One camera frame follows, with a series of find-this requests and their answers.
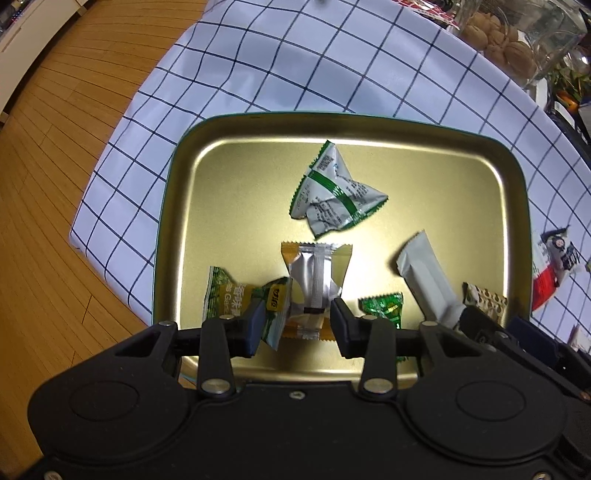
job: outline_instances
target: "floor plank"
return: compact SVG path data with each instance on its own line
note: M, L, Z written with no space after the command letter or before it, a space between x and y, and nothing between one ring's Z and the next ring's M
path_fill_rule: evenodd
M0 131L0 471L40 455L27 404L52 375L144 324L69 230L129 101L205 0L98 0L52 47Z

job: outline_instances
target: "checkered tablecloth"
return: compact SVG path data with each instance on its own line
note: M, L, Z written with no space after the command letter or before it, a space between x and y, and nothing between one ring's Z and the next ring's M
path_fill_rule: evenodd
M570 225L591 257L591 171L515 83L457 38L391 0L212 0L134 96L70 236L146 324L164 185L183 133L224 113L293 110L496 138L523 169L532 227ZM567 279L534 321L562 340L577 322L588 333L590 292L589 274Z

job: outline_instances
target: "small green candy packet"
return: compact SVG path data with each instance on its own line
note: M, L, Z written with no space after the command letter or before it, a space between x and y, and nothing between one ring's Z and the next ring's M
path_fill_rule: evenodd
M359 299L359 309L369 315L386 318L396 325L396 328L400 328L403 302L402 293L390 293L379 297Z

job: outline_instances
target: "clear plastic container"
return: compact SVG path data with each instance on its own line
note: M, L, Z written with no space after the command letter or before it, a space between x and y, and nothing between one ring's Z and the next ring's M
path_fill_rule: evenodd
M573 0L483 0L459 37L519 85L544 77L587 33Z

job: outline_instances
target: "gold tray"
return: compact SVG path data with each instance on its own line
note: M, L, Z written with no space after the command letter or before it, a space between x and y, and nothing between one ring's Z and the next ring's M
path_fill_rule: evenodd
M305 220L290 218L291 198L327 138L353 179L389 195L360 225L321 240L353 244L342 298L355 314L360 297L402 291L402 327L422 321L395 259L424 229L458 297L467 281L509 298L506 318L529 317L527 193L503 145L434 125L293 112L218 117L179 143L158 236L155 322L201 325L210 265L255 285L287 275L281 241L314 241ZM363 359L345 360L336 342L284 338L278 352L261 343L254 358L232 364L238 378L358 380ZM412 362L400 371L401 380L415 378Z

